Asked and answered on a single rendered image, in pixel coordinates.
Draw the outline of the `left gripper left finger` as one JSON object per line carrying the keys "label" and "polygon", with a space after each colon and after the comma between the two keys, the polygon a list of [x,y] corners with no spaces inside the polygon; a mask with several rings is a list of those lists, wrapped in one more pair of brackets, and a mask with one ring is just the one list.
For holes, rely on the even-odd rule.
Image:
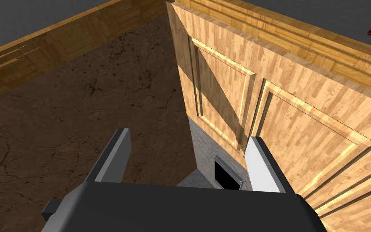
{"label": "left gripper left finger", "polygon": [[130,152],[130,130],[128,128],[117,129],[85,181],[121,183]]}

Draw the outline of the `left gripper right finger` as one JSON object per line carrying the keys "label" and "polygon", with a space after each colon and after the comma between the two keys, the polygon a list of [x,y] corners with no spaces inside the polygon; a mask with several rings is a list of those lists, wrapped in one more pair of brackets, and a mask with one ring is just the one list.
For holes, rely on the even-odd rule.
{"label": "left gripper right finger", "polygon": [[244,158],[253,191],[294,193],[261,137],[249,138]]}

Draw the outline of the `light wooden panelled door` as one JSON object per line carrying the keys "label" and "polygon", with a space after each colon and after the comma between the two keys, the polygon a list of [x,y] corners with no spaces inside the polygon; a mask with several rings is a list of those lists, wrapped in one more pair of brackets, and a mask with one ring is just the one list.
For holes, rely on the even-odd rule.
{"label": "light wooden panelled door", "polygon": [[240,0],[168,0],[187,115],[261,137],[329,232],[371,232],[371,46]]}

